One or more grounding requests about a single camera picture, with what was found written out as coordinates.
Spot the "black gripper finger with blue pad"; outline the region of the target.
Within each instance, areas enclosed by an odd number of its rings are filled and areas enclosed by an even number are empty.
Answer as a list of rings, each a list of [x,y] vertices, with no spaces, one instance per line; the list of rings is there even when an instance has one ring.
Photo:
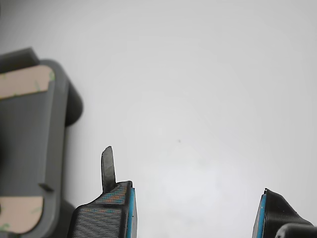
[[[252,238],[316,238],[317,227],[303,219],[285,200],[265,189],[258,207]]]

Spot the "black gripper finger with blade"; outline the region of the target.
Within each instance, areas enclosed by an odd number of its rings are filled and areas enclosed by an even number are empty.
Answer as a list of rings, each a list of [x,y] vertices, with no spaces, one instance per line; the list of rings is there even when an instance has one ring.
[[[112,147],[101,156],[103,191],[73,212],[68,238],[136,238],[136,193],[131,181],[116,182]]]

